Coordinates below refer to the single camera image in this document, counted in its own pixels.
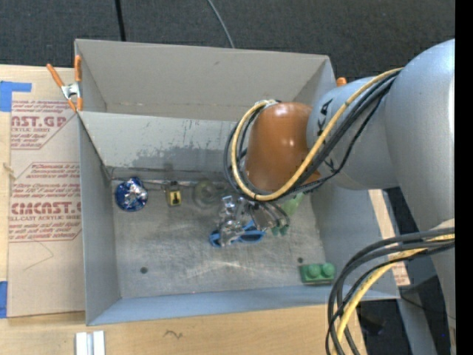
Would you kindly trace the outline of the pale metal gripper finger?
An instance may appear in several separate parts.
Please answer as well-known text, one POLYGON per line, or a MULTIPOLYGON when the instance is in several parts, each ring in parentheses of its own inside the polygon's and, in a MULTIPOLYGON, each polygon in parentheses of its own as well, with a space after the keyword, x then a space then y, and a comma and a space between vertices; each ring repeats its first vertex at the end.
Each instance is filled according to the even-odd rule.
POLYGON ((242 222, 237 219, 228 219, 221 222, 219 225, 219 244, 230 245, 236 239, 240 238, 245 233, 242 222))
POLYGON ((220 212, 221 217, 237 217, 239 214, 239 208, 241 205, 240 198, 238 196, 226 195, 222 197, 222 208, 220 212))

